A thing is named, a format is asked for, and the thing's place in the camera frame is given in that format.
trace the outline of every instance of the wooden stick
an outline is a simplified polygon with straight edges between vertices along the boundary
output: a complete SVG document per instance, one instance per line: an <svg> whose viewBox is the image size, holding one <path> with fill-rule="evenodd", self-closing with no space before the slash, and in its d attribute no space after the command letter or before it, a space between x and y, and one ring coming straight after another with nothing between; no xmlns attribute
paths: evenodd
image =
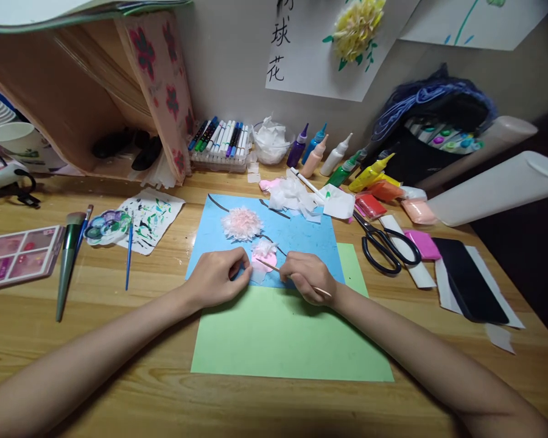
<svg viewBox="0 0 548 438"><path fill-rule="evenodd" d="M257 258L257 257L256 257L256 260L259 261L260 263L262 263L263 265L268 266L270 269L274 269L277 273L280 272L280 269L278 269L277 267L272 266L272 265L270 265L269 263L266 263L265 261L263 261L263 260L261 260L261 259L259 259L259 258ZM327 296L329 296L329 297L332 297L330 293L328 293L327 291L322 290L321 288L318 288L318 287L313 286L313 285L311 285L311 287L312 287L315 291L321 292L321 293L323 293L323 294L325 294L325 295L327 295Z"/></svg>

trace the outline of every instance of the scissors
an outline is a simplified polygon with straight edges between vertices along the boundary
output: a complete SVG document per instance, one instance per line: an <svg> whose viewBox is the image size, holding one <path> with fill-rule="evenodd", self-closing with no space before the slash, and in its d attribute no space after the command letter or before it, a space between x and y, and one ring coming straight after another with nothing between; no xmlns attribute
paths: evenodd
<svg viewBox="0 0 548 438"><path fill-rule="evenodd" d="M414 244L413 241L411 241L409 238L407 238L405 235L400 234L397 231L384 228L383 231L381 231L378 228L375 228L373 225L371 225L368 221L366 221L361 214L357 213L356 211L353 212L353 215L355 216L355 219L361 227L365 231L365 235L361 238L361 247L364 251L365 258L368 262L371 263L371 265L376 268L378 271L380 271L382 274L386 275L396 275L402 270L402 263L400 263L400 260L404 262L406 265L410 266L416 266L420 263L422 260L422 256L420 255L420 251L418 250L418 247ZM388 234L392 236L392 238L398 238L402 240L408 247L412 250L412 253L414 255L414 260L408 260L405 258L400 251L396 248L396 246L392 243L390 238L388 237ZM370 254L370 250L367 247L367 242L371 242L373 246L377 248L379 252L381 252L384 257L389 260L392 265L394 266L393 269L386 268L385 266L380 265L378 262L374 260L374 258Z"/></svg>

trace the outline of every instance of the eyeshadow palette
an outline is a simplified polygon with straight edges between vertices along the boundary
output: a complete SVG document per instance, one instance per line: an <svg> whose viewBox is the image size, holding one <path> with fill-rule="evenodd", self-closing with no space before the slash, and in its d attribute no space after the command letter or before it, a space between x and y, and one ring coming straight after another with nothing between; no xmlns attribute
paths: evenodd
<svg viewBox="0 0 548 438"><path fill-rule="evenodd" d="M50 276L62 236L60 225L0 235L0 288Z"/></svg>

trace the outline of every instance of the hand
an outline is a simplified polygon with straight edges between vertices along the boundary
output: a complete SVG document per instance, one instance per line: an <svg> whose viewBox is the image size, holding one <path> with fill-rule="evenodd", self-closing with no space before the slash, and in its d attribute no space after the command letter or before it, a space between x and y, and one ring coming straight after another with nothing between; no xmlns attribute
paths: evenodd
<svg viewBox="0 0 548 438"><path fill-rule="evenodd" d="M242 265L244 273L232 280ZM206 252L180 292L188 294L198 308L213 307L239 294L250 282L250 276L250 259L241 246L229 251Z"/></svg>
<svg viewBox="0 0 548 438"><path fill-rule="evenodd" d="M314 254L290 251L286 263L280 268L280 280L290 277L303 298L314 305L332 305L337 293L337 282L327 266ZM331 297L314 290L318 287Z"/></svg>

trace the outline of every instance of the green paintbrush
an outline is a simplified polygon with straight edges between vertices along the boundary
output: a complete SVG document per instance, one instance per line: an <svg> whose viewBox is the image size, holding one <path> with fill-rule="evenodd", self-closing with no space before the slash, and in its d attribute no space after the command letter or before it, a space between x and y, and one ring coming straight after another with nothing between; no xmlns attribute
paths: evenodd
<svg viewBox="0 0 548 438"><path fill-rule="evenodd" d="M55 321L61 322L65 300L67 299L67 290L69 289L69 278L75 263L75 253L81 227L85 220L85 213L75 212L67 215L67 228L65 228L65 239L61 252L61 276L59 277L59 294L57 295L57 315Z"/></svg>

